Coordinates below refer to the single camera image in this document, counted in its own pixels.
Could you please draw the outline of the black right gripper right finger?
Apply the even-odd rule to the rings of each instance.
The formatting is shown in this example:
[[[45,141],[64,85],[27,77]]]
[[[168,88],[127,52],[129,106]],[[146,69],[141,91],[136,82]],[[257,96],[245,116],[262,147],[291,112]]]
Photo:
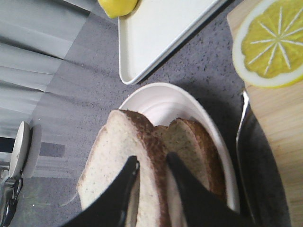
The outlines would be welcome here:
[[[188,170],[177,153],[167,154],[167,164],[177,185],[188,227],[253,227],[208,191]]]

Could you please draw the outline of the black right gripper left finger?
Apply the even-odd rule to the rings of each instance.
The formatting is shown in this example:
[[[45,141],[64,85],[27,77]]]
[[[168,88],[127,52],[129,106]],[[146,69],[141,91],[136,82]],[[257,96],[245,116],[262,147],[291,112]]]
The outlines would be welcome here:
[[[130,156],[110,186],[65,227],[134,227],[140,194],[140,163]]]

